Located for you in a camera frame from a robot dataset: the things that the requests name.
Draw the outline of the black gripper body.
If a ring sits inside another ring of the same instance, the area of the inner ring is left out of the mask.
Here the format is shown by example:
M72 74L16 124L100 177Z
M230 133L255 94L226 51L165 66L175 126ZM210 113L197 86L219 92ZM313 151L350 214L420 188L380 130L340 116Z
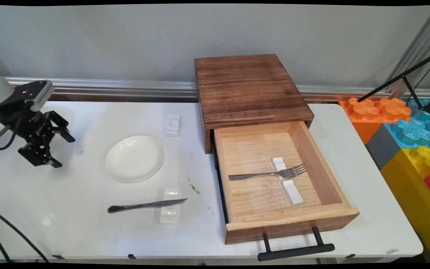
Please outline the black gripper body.
M0 109L0 123L11 130L10 141L0 151L12 145L16 136L26 143L51 143L55 133L49 131L46 113L33 112L30 109Z

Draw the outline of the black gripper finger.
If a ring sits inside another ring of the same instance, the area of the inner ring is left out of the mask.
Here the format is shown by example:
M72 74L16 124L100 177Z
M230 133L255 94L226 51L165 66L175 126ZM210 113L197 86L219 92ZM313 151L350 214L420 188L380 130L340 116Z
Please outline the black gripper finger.
M62 167L62 163L52 157L50 145L46 142L26 143L25 146L18 149L18 153L34 165L34 167L48 165L54 168Z
M69 125L68 121L60 116L55 111L46 112L48 130L52 133L59 133L65 141L68 143L75 142L75 138L70 134L67 126Z

